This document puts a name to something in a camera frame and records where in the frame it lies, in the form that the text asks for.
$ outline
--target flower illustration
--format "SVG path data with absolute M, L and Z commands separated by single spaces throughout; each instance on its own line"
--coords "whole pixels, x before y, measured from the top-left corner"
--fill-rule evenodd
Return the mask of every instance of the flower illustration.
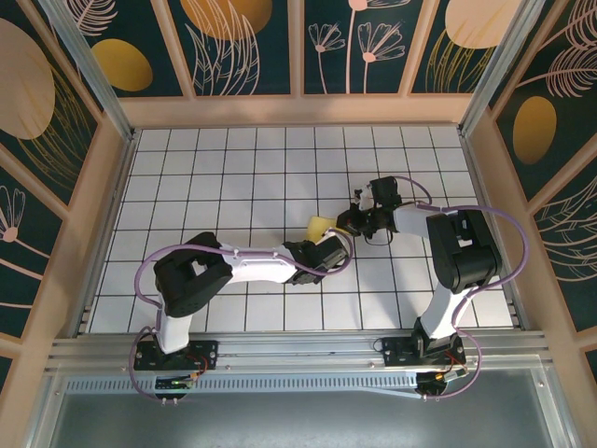
M 11 201 L 8 189 L 4 185 L 0 186 L 0 238 L 5 243 L 17 240 L 24 210 L 25 193 L 14 189 Z
M 35 254 L 49 259 L 49 255 L 44 254 L 40 250 L 27 245 L 19 239 L 19 226 L 22 221 L 22 216 L 25 211 L 25 193 L 19 189 L 12 191 L 12 198 L 8 193 L 8 189 L 2 185 L 0 186 L 0 243 L 17 243 L 24 248 L 34 252 Z M 0 259 L 0 265 L 5 266 L 13 271 L 28 275 L 36 280 L 41 280 L 43 275 L 34 273 L 22 266 L 11 263 L 6 259 Z M 9 306 L 12 308 L 27 308 L 29 305 L 15 305 L 0 302 L 1 306 Z
M 358 26 L 358 43 L 365 61 L 365 74 L 363 75 L 363 93 L 367 93 L 367 74 L 370 63 L 389 61 L 401 58 L 405 54 L 405 46 L 398 45 L 402 40 L 400 23 L 388 25 L 382 23 L 371 33 L 371 23 Z
M 324 67 L 321 62 L 321 54 L 334 49 L 343 49 L 346 46 L 346 41 L 344 39 L 340 39 L 341 32 L 337 23 L 334 23 L 333 25 L 322 25 L 321 29 L 319 28 L 318 24 L 310 25 L 309 36 L 311 37 L 311 41 L 315 46 L 315 51 L 317 51 L 321 85 L 324 88 L 324 93 L 327 94 L 326 80 L 324 78 Z
M 348 25 L 348 49 L 346 50 L 346 93 L 351 92 L 351 52 L 353 51 L 353 29 L 354 17 L 356 13 L 358 11 L 365 11 L 366 9 L 403 7 L 408 3 L 410 3 L 410 0 L 348 0 L 348 5 L 351 7 L 353 12 L 351 13 L 351 21 Z
M 401 7 L 407 3 L 410 3 L 410 0 L 348 0 L 353 11 L 364 11 L 367 8 Z

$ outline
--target black grid line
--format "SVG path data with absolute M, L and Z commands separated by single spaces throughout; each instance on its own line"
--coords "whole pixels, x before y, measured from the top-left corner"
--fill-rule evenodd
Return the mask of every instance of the black grid line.
M 162 173 L 164 171 L 164 165 L 166 163 L 166 153 L 167 153 L 167 150 L 168 150 L 168 144 L 170 143 L 170 136 L 171 135 L 172 135 L 172 130 L 170 130 L 168 132 L 168 141 L 166 142 L 166 148 L 163 151 L 164 158 L 161 161 L 160 180 L 158 180 L 158 189 L 156 190 L 156 201 L 153 204 L 153 210 L 151 212 L 151 219 L 149 220 L 149 228 L 147 229 L 146 246 L 145 246 L 144 251 L 143 251 L 143 259 L 145 259 L 146 256 L 148 255 L 146 252 L 147 252 L 147 244 L 149 243 L 149 233 L 151 232 L 151 224 L 153 223 L 153 216 L 156 213 L 156 205 L 158 204 L 158 195 L 160 194 L 161 176 L 162 176 Z M 134 306 L 135 306 L 136 303 L 137 303 L 137 297 L 135 295 L 133 297 L 133 299 L 132 299 L 131 316 L 129 317 L 129 326 L 127 327 L 127 331 L 131 330 L 132 315 L 134 314 Z
M 286 128 L 284 128 L 284 207 L 283 207 L 283 213 L 284 213 L 284 217 L 283 217 L 283 223 L 284 223 L 284 229 L 282 230 L 282 237 L 284 242 L 286 241 L 286 151 L 287 149 L 287 143 L 286 143 L 286 135 L 287 135 L 287 131 Z M 286 285 L 282 285 L 282 331 L 286 331 Z
M 195 163 L 197 162 L 197 146 L 199 145 L 199 134 L 201 130 L 197 131 L 197 140 L 195 141 L 195 154 L 193 155 L 193 166 L 190 172 L 190 182 L 188 183 L 188 191 L 187 191 L 187 207 L 185 207 L 185 214 L 183 215 L 183 229 L 185 228 L 185 223 L 187 222 L 187 212 L 188 212 L 188 204 L 190 203 L 190 191 L 193 187 L 193 173 L 195 172 Z M 183 243 L 185 232 L 180 232 L 180 244 Z
M 322 148 L 322 151 L 326 151 L 330 148 Z M 354 147 L 349 147 L 348 149 L 351 150 L 372 150 L 374 148 L 372 147 L 367 147 L 367 148 L 354 148 Z M 403 147 L 395 147 L 395 148 L 391 148 L 391 147 L 379 147 L 378 149 L 402 149 L 404 150 Z M 416 147 L 415 149 L 432 149 L 432 148 L 428 148 L 428 147 Z M 297 150 L 302 150 L 302 151 L 311 151 L 311 149 L 297 149 Z M 170 151 L 170 153 L 173 152 L 184 152 L 186 154 L 188 154 L 190 151 Z M 317 171 L 317 174 L 319 175 L 341 175 L 343 173 L 346 173 L 345 171 Z M 376 172 L 375 171 L 349 171 L 348 173 L 350 173 L 351 175 L 374 175 Z M 417 173 L 417 174 L 422 174 L 422 173 L 439 173 L 439 170 L 420 170 L 420 171 L 413 171 L 413 173 Z M 468 171 L 465 170 L 441 170 L 441 173 L 468 173 Z M 231 172 L 231 173 L 226 173 L 227 175 L 250 175 L 251 173 L 247 173 L 246 171 L 243 172 Z M 256 173 L 257 175 L 312 175 L 313 171 L 293 171 L 293 172 L 288 172 L 288 171 L 268 171 L 267 173 Z M 172 177 L 176 177 L 176 176 L 184 176 L 184 175 L 189 175 L 189 174 L 173 174 L 173 175 L 168 175 L 168 176 L 172 176 Z M 218 173 L 193 173 L 193 175 L 218 175 Z M 157 177 L 158 175 L 148 175 L 148 174 L 140 174 L 140 175 L 130 175 L 129 177 Z
M 375 163 L 377 164 L 377 177 L 382 177 L 380 173 L 380 161 L 377 158 L 377 145 L 375 144 L 375 133 L 373 132 L 373 127 L 371 127 L 371 137 L 373 138 L 373 153 L 375 154 Z M 388 239 L 388 253 L 390 254 L 390 266 L 392 268 L 392 280 L 394 281 L 394 290 L 398 290 L 398 286 L 396 284 L 396 272 L 394 270 L 394 262 L 392 260 L 392 247 L 391 247 L 391 239 L 389 235 L 389 231 L 386 232 L 386 236 Z M 398 310 L 398 325 L 402 327 L 402 316 L 400 314 L 400 303 L 398 302 L 398 294 L 396 293 L 396 309 Z
M 317 128 L 313 127 L 313 155 L 315 157 L 315 195 L 317 196 L 316 199 L 316 210 L 317 216 L 319 216 L 319 182 L 317 173 Z M 324 313 L 324 288 L 322 287 L 321 283 L 319 284 L 319 290 L 321 291 L 321 329 L 326 329 L 326 314 Z
M 253 238 L 253 210 L 255 208 L 255 174 L 257 170 L 257 134 L 258 130 L 255 128 L 255 152 L 253 153 L 253 187 L 251 188 L 251 217 L 249 218 L 249 247 L 251 247 L 251 239 Z M 246 317 L 249 312 L 249 282 L 246 282 L 244 292 L 244 325 L 243 330 L 246 331 Z
M 220 209 L 221 209 L 221 205 L 222 205 L 222 191 L 224 190 L 224 171 L 225 171 L 225 167 L 226 167 L 226 155 L 227 155 L 227 148 L 228 148 L 229 132 L 230 132 L 230 129 L 227 128 L 226 129 L 226 141 L 224 142 L 224 160 L 222 161 L 222 180 L 220 182 L 220 201 L 219 201 L 219 204 L 217 205 L 217 214 L 215 216 L 215 234 L 216 235 L 217 235 L 218 223 L 220 221 Z M 207 322 L 209 321 L 209 302 L 207 302 L 206 306 L 207 306 L 207 309 L 205 310 L 205 331 L 207 332 Z
M 342 127 L 341 129 L 342 129 L 342 138 L 344 139 L 344 159 L 346 160 L 346 182 L 347 182 L 348 188 L 350 188 L 351 178 L 348 174 L 348 151 L 346 150 L 346 134 L 344 132 L 344 127 Z M 358 278 L 358 263 L 356 261 L 354 262 L 354 275 L 356 275 L 356 289 L 358 291 L 357 292 L 358 314 L 361 319 L 361 329 L 363 329 L 363 304 L 361 303 L 361 286 L 360 286 L 359 278 Z

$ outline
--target yellow object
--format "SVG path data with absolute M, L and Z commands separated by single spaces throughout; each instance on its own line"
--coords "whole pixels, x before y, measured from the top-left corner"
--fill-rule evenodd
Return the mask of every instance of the yellow object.
M 551 102 L 532 96 L 524 103 L 514 119 L 514 153 L 522 163 L 532 165 L 549 150 L 556 133 L 558 118 Z
M 342 231 L 336 227 L 336 219 L 330 217 L 311 217 L 307 226 L 307 240 L 317 243 L 328 229 Z
M 91 49 L 114 87 L 123 91 L 142 91 L 153 81 L 147 58 L 136 47 L 120 39 L 101 40 Z
M 0 19 L 0 129 L 31 140 L 49 126 L 56 93 L 44 52 L 24 31 Z
M 270 21 L 271 0 L 181 0 L 180 3 L 190 21 L 203 33 L 224 40 L 232 40 L 236 35 L 236 40 L 244 34 L 232 32 L 239 25 L 234 26 L 229 2 L 238 14 L 240 26 L 245 16 L 255 34 Z
M 450 0 L 446 32 L 465 49 L 497 46 L 512 22 L 521 0 Z

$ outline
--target decorative wallpaper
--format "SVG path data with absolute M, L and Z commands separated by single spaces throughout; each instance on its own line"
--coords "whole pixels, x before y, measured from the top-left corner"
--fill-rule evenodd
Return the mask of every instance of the decorative wallpaper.
M 305 93 L 397 93 L 422 4 L 306 0 Z
M 541 25 L 543 25 L 543 22 L 544 22 L 545 18 L 547 17 L 547 15 L 549 14 L 549 11 L 551 10 L 551 7 L 553 6 L 554 2 L 555 2 L 555 0 L 545 0 L 545 3 L 543 4 L 543 8 L 541 9 L 541 13 L 539 14 L 539 17 L 537 18 L 535 25 L 533 26 L 533 28 L 527 35 L 526 39 L 524 40 L 524 43 L 522 44 L 522 47 L 519 50 L 519 54 L 516 56 L 516 58 L 514 59 L 514 62 L 509 66 L 507 71 L 504 73 L 504 78 L 502 79 L 502 82 L 500 82 L 499 86 L 497 86 L 497 89 L 495 89 L 492 99 L 489 101 L 490 108 L 493 108 L 495 106 L 495 103 L 497 103 L 497 100 L 499 100 L 500 96 L 502 96 L 502 92 L 504 91 L 507 83 L 510 80 L 510 75 L 512 74 L 514 69 L 516 67 L 518 67 L 519 64 L 521 63 L 521 60 L 524 57 L 524 54 L 526 53 L 526 50 L 529 49 L 531 42 L 533 42 L 533 39 L 535 38 L 537 31 L 539 31 L 539 28 L 541 28 Z
M 521 0 L 440 0 L 413 93 L 472 93 Z
M 0 333 L 21 337 L 61 225 L 0 168 Z
M 44 9 L 39 5 L 39 1 L 38 0 L 33 0 L 32 4 L 37 9 L 37 12 L 39 13 L 39 15 L 42 18 L 42 20 L 46 23 L 46 26 L 50 29 L 50 31 L 54 35 L 54 39 L 56 39 L 56 41 L 58 42 L 58 45 L 60 45 L 60 48 L 62 49 L 62 53 L 64 53 L 64 55 L 66 56 L 66 59 L 68 59 L 68 62 L 71 63 L 71 65 L 73 66 L 73 68 L 76 70 L 79 79 L 85 85 L 85 88 L 90 93 L 91 98 L 93 98 L 93 102 L 98 106 L 98 108 L 100 109 L 100 112 L 104 112 L 104 107 L 102 106 L 102 103 L 100 103 L 100 100 L 98 100 L 97 97 L 95 96 L 95 93 L 93 92 L 93 89 L 91 88 L 91 85 L 89 84 L 89 82 L 87 82 L 87 79 L 85 79 L 85 77 L 83 77 L 81 75 L 81 72 L 78 69 L 78 66 L 76 65 L 75 60 L 71 56 L 71 53 L 68 51 L 68 49 L 66 48 L 66 46 L 64 45 L 64 43 L 62 42 L 62 40 L 60 39 L 60 37 L 57 35 L 56 30 L 54 30 L 54 27 L 51 26 L 51 24 L 49 23 L 48 16 L 46 16 L 46 13 L 44 12 Z
M 118 97 L 182 96 L 149 0 L 63 1 Z
M 535 214 L 576 330 L 597 325 L 597 159 Z
M 587 361 L 589 362 L 590 371 L 592 371 L 593 378 L 597 384 L 597 349 L 587 352 Z
M 4 383 L 7 381 L 10 364 L 12 364 L 12 359 L 9 357 L 0 357 L 0 397 L 2 396 Z
M 290 93 L 286 0 L 169 0 L 198 96 Z
M 0 6 L 0 147 L 69 203 L 97 122 L 23 12 Z
M 571 0 L 497 118 L 527 199 L 597 131 L 597 2 Z

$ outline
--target yellow block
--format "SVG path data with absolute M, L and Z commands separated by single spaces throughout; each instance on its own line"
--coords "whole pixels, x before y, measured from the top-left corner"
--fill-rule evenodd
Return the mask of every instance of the yellow block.
M 330 217 L 311 217 L 307 226 L 307 240 L 317 243 L 328 229 L 342 231 L 336 227 L 336 219 Z

